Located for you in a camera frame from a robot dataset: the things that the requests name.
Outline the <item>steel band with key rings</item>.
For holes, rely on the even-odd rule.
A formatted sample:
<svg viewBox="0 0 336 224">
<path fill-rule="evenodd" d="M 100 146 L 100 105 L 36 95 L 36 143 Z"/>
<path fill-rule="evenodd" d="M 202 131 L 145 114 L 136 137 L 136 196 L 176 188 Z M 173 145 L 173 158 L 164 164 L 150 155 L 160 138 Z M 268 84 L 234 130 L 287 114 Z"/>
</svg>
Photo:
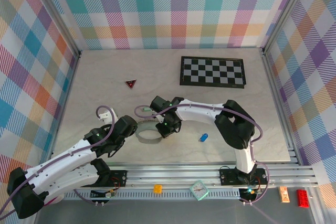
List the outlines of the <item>steel band with key rings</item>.
<svg viewBox="0 0 336 224">
<path fill-rule="evenodd" d="M 135 135 L 140 143 L 157 144 L 162 140 L 162 136 L 156 128 L 157 124 L 157 121 L 141 121 L 138 123 Z"/>
</svg>

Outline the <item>black grey chessboard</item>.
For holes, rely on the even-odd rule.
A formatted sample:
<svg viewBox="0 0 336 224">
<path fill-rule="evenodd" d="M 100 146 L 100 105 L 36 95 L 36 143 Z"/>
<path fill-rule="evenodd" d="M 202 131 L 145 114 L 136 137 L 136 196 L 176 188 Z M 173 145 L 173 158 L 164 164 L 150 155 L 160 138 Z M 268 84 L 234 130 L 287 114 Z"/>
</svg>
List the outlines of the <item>black grey chessboard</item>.
<svg viewBox="0 0 336 224">
<path fill-rule="evenodd" d="M 243 89 L 246 85 L 244 61 L 182 56 L 180 85 Z"/>
</svg>

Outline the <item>small circuit board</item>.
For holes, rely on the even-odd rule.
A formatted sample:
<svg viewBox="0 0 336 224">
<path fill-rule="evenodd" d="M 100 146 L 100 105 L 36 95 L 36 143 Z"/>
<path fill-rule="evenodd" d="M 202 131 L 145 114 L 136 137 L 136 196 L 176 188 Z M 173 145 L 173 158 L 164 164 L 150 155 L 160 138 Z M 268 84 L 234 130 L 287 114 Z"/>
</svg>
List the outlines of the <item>small circuit board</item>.
<svg viewBox="0 0 336 224">
<path fill-rule="evenodd" d="M 110 189 L 107 191 L 97 191 L 97 190 L 91 190 L 90 191 L 90 197 L 91 198 L 112 198 L 116 194 L 115 189 Z"/>
<path fill-rule="evenodd" d="M 258 188 L 240 188 L 239 195 L 241 202 L 255 201 L 262 194 L 262 189 Z"/>
</svg>

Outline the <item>teal square clock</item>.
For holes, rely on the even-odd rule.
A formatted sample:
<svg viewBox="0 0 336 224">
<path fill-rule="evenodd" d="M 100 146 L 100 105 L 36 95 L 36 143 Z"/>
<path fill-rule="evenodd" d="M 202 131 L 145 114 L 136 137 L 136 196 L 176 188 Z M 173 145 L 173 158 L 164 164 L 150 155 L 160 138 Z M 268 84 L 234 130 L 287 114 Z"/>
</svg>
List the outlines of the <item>teal square clock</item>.
<svg viewBox="0 0 336 224">
<path fill-rule="evenodd" d="M 208 188 L 201 180 L 193 184 L 190 191 L 198 201 L 203 200 L 209 194 Z"/>
</svg>

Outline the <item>orange wooden block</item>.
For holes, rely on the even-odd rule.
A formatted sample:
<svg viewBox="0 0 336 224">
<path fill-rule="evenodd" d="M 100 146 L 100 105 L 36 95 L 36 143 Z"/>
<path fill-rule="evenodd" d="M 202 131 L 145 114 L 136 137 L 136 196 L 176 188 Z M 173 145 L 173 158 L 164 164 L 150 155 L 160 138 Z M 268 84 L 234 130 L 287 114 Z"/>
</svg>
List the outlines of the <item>orange wooden block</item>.
<svg viewBox="0 0 336 224">
<path fill-rule="evenodd" d="M 282 203 L 290 203 L 288 189 L 285 186 L 279 187 L 280 200 Z"/>
</svg>

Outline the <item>red toy brick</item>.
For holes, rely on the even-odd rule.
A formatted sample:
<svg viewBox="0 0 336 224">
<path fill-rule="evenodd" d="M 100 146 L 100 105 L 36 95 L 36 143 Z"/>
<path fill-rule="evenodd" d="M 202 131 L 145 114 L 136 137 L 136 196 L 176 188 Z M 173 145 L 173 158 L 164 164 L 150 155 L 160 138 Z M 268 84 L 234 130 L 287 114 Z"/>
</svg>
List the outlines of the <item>red toy brick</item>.
<svg viewBox="0 0 336 224">
<path fill-rule="evenodd" d="M 298 206 L 301 208 L 309 208 L 309 199 L 306 190 L 297 189 Z"/>
</svg>

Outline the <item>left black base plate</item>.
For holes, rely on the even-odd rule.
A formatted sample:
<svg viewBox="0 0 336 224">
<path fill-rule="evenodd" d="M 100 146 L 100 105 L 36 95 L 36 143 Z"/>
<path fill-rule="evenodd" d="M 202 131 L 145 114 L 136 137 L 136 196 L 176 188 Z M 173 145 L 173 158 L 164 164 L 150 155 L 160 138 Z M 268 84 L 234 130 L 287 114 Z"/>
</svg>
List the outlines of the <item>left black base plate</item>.
<svg viewBox="0 0 336 224">
<path fill-rule="evenodd" d="M 125 187 L 127 183 L 127 171 L 126 170 L 111 170 L 106 186 L 110 187 Z"/>
</svg>

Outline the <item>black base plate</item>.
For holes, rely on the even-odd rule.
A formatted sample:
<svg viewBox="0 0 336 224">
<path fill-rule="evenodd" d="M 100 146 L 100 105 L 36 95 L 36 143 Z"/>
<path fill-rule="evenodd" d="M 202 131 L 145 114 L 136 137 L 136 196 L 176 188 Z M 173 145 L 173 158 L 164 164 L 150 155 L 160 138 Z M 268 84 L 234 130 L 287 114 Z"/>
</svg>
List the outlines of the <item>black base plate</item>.
<svg viewBox="0 0 336 224">
<path fill-rule="evenodd" d="M 266 185 L 268 182 L 264 169 L 257 168 L 249 174 L 238 171 L 237 169 L 220 169 L 220 184 L 222 186 L 247 186 L 247 185 Z"/>
<path fill-rule="evenodd" d="M 126 170 L 111 170 L 106 186 L 110 187 L 125 187 L 127 183 L 127 171 Z"/>
</svg>

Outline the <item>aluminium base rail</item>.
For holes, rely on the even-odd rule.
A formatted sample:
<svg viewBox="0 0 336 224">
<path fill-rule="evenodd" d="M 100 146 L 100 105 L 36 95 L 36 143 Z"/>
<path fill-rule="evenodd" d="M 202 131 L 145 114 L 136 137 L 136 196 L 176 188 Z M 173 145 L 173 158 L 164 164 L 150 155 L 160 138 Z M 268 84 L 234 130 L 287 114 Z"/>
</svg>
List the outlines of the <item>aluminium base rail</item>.
<svg viewBox="0 0 336 224">
<path fill-rule="evenodd" d="M 110 163 L 111 170 L 126 170 L 126 188 L 150 189 L 155 184 L 165 189 L 182 189 L 202 181 L 208 188 L 222 187 L 219 170 L 231 164 L 221 163 L 167 163 L 127 164 Z M 312 167 L 296 163 L 268 163 L 269 187 L 316 187 L 317 178 Z"/>
</svg>

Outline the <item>aluminium side rail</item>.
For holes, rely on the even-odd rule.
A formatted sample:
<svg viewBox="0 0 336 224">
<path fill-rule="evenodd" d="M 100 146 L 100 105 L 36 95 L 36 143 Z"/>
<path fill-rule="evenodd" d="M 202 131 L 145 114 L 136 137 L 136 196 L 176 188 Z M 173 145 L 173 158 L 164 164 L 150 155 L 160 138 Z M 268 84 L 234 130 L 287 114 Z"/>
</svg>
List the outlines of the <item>aluminium side rail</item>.
<svg viewBox="0 0 336 224">
<path fill-rule="evenodd" d="M 64 104 L 61 107 L 60 114 L 59 114 L 59 119 L 58 119 L 58 122 L 56 124 L 57 127 L 56 127 L 56 130 L 55 130 L 55 134 L 54 134 L 54 136 L 53 136 L 53 138 L 50 142 L 50 146 L 49 146 L 49 149 L 48 149 L 47 160 L 52 158 L 52 156 L 54 154 L 54 151 L 55 151 L 55 145 L 56 145 L 56 142 L 57 142 L 58 133 L 59 133 L 60 127 L 62 125 L 62 121 L 64 119 L 66 107 L 67 107 L 68 100 L 69 100 L 69 97 L 70 97 L 73 82 L 74 82 L 74 79 L 76 77 L 79 62 L 80 62 L 80 59 L 82 57 L 82 53 L 83 53 L 83 51 L 79 51 L 79 54 L 76 57 L 76 60 L 75 60 L 74 66 L 73 66 L 73 71 L 72 71 L 72 74 L 70 76 L 70 81 L 69 81 L 69 84 L 68 84 L 68 87 L 67 87 L 67 90 L 66 90 L 66 93 L 65 93 Z"/>
<path fill-rule="evenodd" d="M 295 136 L 293 134 L 290 122 L 286 115 L 286 110 L 283 105 L 282 96 L 280 94 L 280 91 L 277 89 L 276 78 L 275 78 L 274 73 L 272 72 L 271 64 L 262 49 L 260 50 L 260 56 L 261 56 L 261 61 L 264 66 L 266 77 L 267 77 L 267 80 L 270 86 L 272 98 L 273 98 L 273 101 L 276 107 L 281 129 L 285 137 L 287 148 L 288 150 L 294 151 L 295 158 L 297 160 L 296 163 L 298 165 L 303 165 L 303 160 L 300 155 L 299 149 L 297 147 Z"/>
</svg>

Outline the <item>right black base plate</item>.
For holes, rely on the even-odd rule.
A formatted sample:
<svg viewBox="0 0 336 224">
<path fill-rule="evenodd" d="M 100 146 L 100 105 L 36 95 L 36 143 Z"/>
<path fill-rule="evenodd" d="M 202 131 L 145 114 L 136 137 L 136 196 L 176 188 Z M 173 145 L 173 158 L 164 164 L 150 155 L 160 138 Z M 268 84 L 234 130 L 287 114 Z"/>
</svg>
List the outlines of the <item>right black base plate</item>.
<svg viewBox="0 0 336 224">
<path fill-rule="evenodd" d="M 266 185 L 268 182 L 264 169 L 257 168 L 249 174 L 238 171 L 237 169 L 220 169 L 220 184 L 222 186 L 247 186 L 247 185 Z"/>
</svg>

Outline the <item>aluminium frame post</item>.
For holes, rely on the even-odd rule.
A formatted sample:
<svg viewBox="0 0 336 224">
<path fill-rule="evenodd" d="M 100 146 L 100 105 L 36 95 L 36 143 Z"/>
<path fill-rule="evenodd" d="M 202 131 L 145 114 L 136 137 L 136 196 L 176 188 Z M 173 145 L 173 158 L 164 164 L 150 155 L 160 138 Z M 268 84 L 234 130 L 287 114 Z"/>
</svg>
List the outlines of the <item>aluminium frame post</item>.
<svg viewBox="0 0 336 224">
<path fill-rule="evenodd" d="M 264 56 L 269 55 L 270 49 L 275 43 L 289 15 L 292 13 L 298 0 L 275 0 L 264 28 L 263 38 L 260 40 L 260 50 Z"/>
<path fill-rule="evenodd" d="M 70 47 L 72 52 L 76 55 L 76 58 L 80 58 L 81 50 L 76 45 L 70 31 L 68 30 L 65 22 L 63 21 L 56 5 L 54 4 L 53 0 L 41 0 L 42 3 L 45 5 L 45 8 L 49 15 L 51 16 L 52 20 L 55 22 L 57 28 L 60 31 L 60 34 L 63 36 L 65 42 Z"/>
</svg>

